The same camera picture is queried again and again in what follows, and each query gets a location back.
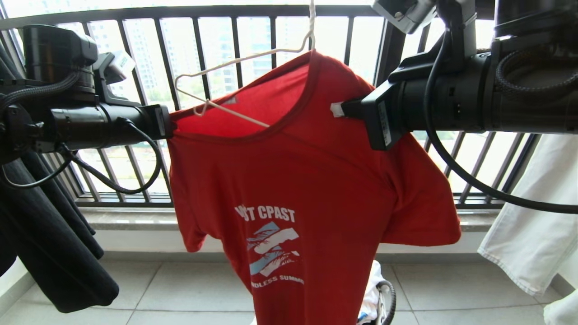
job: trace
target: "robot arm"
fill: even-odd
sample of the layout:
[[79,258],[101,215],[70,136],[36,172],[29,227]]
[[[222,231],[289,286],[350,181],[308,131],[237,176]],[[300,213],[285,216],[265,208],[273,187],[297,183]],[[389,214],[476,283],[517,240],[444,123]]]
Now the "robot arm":
[[[167,107],[142,106],[108,89],[108,84],[131,73],[134,61],[122,51],[99,55],[90,37],[67,29],[29,25],[23,32],[27,75],[4,79],[0,84],[0,94],[4,94],[0,97],[0,169],[26,150],[59,152],[66,163],[33,184],[14,184],[3,170],[0,180],[15,188],[34,187],[74,161],[116,191],[133,194],[148,188],[162,164],[154,140],[170,138],[172,128]],[[75,155],[80,149],[142,141],[152,146],[157,166],[151,180],[137,190],[111,182]]]
[[578,206],[526,200],[483,184],[456,163],[436,134],[578,134],[576,1],[498,1],[498,38],[488,53],[476,50],[473,0],[416,0],[403,2],[405,7],[394,2],[378,0],[374,8],[404,32],[437,12],[446,23],[444,37],[430,52],[402,61],[367,97],[342,104],[343,115],[364,120],[375,150],[426,130],[448,166],[482,192],[526,208],[578,213]]
[[[524,200],[484,185],[455,162],[435,132],[578,134],[577,6],[573,0],[497,1],[498,38],[491,52],[477,53],[474,0],[376,0],[373,8],[403,32],[414,32],[436,14],[447,31],[431,51],[403,60],[371,94],[343,103],[343,115],[364,120],[375,150],[426,130],[448,166],[488,195],[532,209],[578,213],[578,206]],[[125,58],[99,56],[85,35],[32,25],[24,28],[24,43],[26,79],[0,85],[6,94],[0,98],[0,166],[24,150],[58,151],[117,191],[145,189],[121,188],[74,150],[148,141],[158,162],[154,140],[172,136],[166,107],[111,95],[106,85],[126,74],[118,67]]]

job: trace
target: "balcony railing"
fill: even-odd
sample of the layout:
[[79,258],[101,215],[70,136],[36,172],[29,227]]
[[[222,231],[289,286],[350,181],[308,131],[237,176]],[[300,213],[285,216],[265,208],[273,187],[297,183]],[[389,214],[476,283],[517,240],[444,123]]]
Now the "balcony railing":
[[[487,22],[493,19],[493,13],[493,1],[479,1],[478,19]],[[143,47],[137,46],[137,43],[142,42],[143,38],[145,41],[150,41],[151,39],[158,40],[158,49],[160,50],[159,58],[162,59],[162,78],[166,78],[169,89],[166,102],[174,105],[174,109],[179,110],[181,108],[191,107],[192,105],[185,102],[185,99],[175,90],[173,84],[174,77],[178,73],[191,73],[194,71],[182,71],[182,69],[181,71],[176,71],[174,58],[173,55],[171,55],[171,48],[173,46],[171,42],[173,42],[173,40],[180,39],[183,42],[194,43],[195,49],[194,51],[188,52],[188,55],[191,57],[191,60],[192,57],[195,57],[195,60],[198,61],[198,66],[195,68],[189,67],[189,70],[205,69],[211,65],[208,62],[206,53],[206,46],[210,45],[209,42],[211,40],[202,37],[201,20],[208,17],[221,17],[222,19],[228,20],[228,23],[230,23],[229,32],[232,34],[231,56],[240,57],[242,54],[250,54],[241,53],[242,42],[240,42],[239,39],[240,35],[246,36],[239,32],[239,22],[245,19],[245,17],[255,19],[259,17],[259,19],[268,20],[269,30],[260,31],[268,32],[269,34],[268,49],[269,47],[275,48],[279,45],[280,40],[278,40],[277,37],[279,34],[280,19],[286,19],[286,17],[306,17],[308,14],[308,7],[302,5],[186,6],[91,10],[8,19],[6,18],[6,10],[2,5],[0,30],[2,31],[2,44],[17,65],[19,65],[19,68],[23,69],[22,62],[24,57],[18,29],[25,25],[60,25],[66,28],[79,29],[93,38],[98,38],[98,33],[95,33],[94,30],[97,25],[100,26],[100,28],[103,28],[102,26],[104,25],[110,26],[110,28],[117,28],[122,48],[137,62],[137,67],[132,74],[132,80],[129,82],[134,83],[136,99],[144,105],[153,101],[151,94],[156,93],[148,84],[145,84],[150,82],[149,79],[143,81],[143,76],[149,72],[150,58],[146,61],[148,63],[143,63],[143,59],[139,57],[139,50],[143,49]],[[370,57],[376,58],[375,64],[371,63],[374,73],[372,76],[371,73],[365,74],[365,78],[370,79],[374,84],[383,82],[389,73],[397,67],[402,57],[426,51],[428,44],[433,44],[435,38],[441,33],[439,28],[436,29],[432,23],[431,26],[429,25],[421,31],[418,31],[416,35],[406,36],[380,18],[369,6],[318,6],[317,15],[320,19],[323,19],[323,17],[341,17],[344,35],[340,37],[344,38],[344,49],[342,52],[343,56],[337,57],[337,59],[342,60],[345,64],[350,66],[352,66],[352,64],[354,65],[354,50],[370,49],[372,46],[376,49],[376,53],[370,55]],[[375,42],[367,42],[366,44],[357,42],[355,38],[360,37],[360,33],[355,34],[354,32],[357,20],[365,17],[373,17],[373,19],[377,21],[377,24],[374,22],[373,25],[378,29],[377,32],[374,31],[376,35]],[[165,22],[171,21],[171,19],[184,19],[182,21],[190,25],[190,32],[184,32],[178,35],[171,34],[172,32],[169,32],[169,29],[164,25]],[[130,28],[134,21],[144,21],[142,25],[148,25],[147,31],[151,33],[147,33],[145,30],[140,30],[138,33],[135,33],[133,30],[131,33]],[[290,24],[284,21],[281,27],[288,28]],[[486,28],[485,32],[491,34],[491,30],[488,31],[488,28]],[[102,40],[97,39],[97,43],[99,42],[100,44],[104,44]],[[363,49],[352,48],[353,45],[363,47]],[[267,65],[265,69],[273,69],[280,65],[279,57],[275,54],[271,56],[270,61],[270,66]],[[243,73],[242,64],[237,64],[234,66],[234,70],[231,70],[230,75],[221,77],[222,80],[234,80],[232,84],[234,84],[235,87],[242,87],[244,83],[246,84],[246,80],[243,79]],[[212,75],[202,76],[202,79],[198,81],[199,92],[201,91],[202,85],[202,91],[206,98],[216,96],[214,89],[212,90],[211,88],[212,78]],[[222,89],[222,91],[228,91],[227,87]],[[448,138],[444,141],[444,144],[451,149],[452,156],[456,158],[459,163],[469,168],[469,171],[473,175],[480,176],[483,181],[491,184],[494,188],[506,192],[512,189],[517,178],[520,176],[519,174],[529,159],[532,148],[538,139],[538,137],[533,134],[502,134],[500,132],[489,132],[483,135],[466,134],[464,132],[445,132],[445,134]],[[431,143],[423,132],[417,132],[415,136],[423,144],[424,149],[430,153],[432,159],[440,166],[442,171],[445,172],[446,176],[450,178],[458,208],[488,209],[501,207],[501,202],[495,201],[483,193],[476,192],[470,185],[457,179],[457,176],[451,173],[435,151],[431,150]],[[153,190],[153,188],[151,188],[142,194],[136,195],[114,193],[112,190],[103,188],[99,181],[94,179],[92,175],[77,167],[67,168],[60,178],[80,206],[172,206],[168,180],[168,163],[170,163],[168,151],[164,141],[160,141],[158,144],[163,148],[165,153],[163,157],[162,178],[157,181],[159,184],[156,187],[161,190]],[[136,188],[142,185],[147,179],[147,175],[143,170],[152,170],[152,168],[146,164],[146,159],[144,158],[147,154],[146,149],[140,146],[126,146],[123,149],[122,155],[124,155],[125,152],[125,156],[123,156],[124,165],[130,165],[134,173],[134,176],[131,177],[132,184],[129,186]],[[120,155],[121,153],[119,152],[120,149],[116,149],[115,154]],[[102,164],[102,171],[106,172],[115,182],[118,181],[117,164],[111,163],[110,152],[108,152],[108,150],[98,149],[93,152],[81,152],[80,154],[82,156],[87,155],[92,157],[95,163]],[[63,163],[62,158],[56,154],[48,154],[46,158],[53,167]]]

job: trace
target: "graphic print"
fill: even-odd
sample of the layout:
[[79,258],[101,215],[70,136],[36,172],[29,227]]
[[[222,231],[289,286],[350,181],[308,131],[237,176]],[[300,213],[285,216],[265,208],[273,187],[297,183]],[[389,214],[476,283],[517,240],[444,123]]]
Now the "graphic print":
[[269,276],[283,265],[297,261],[299,253],[286,252],[282,243],[299,238],[293,228],[280,229],[275,222],[270,222],[257,230],[253,238],[247,238],[247,250],[254,250],[261,258],[249,265],[251,275],[260,273]]

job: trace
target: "tile floor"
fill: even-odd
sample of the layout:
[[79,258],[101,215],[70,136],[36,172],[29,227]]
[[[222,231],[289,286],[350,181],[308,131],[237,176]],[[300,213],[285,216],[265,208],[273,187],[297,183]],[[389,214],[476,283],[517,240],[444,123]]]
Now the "tile floor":
[[[61,314],[35,285],[0,318],[6,325],[249,325],[251,296],[226,263],[104,261],[120,285],[107,307]],[[534,299],[492,264],[383,265],[398,293],[393,325],[544,325],[553,289]]]

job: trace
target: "red t-shirt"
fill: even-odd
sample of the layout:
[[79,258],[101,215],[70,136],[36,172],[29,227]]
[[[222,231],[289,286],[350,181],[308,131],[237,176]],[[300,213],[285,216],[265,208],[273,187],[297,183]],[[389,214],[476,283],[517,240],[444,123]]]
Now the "red t-shirt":
[[372,86],[310,51],[217,102],[172,113],[171,189],[189,252],[223,242],[259,325],[353,325],[380,242],[455,243],[447,179],[411,135],[373,151],[331,103]]

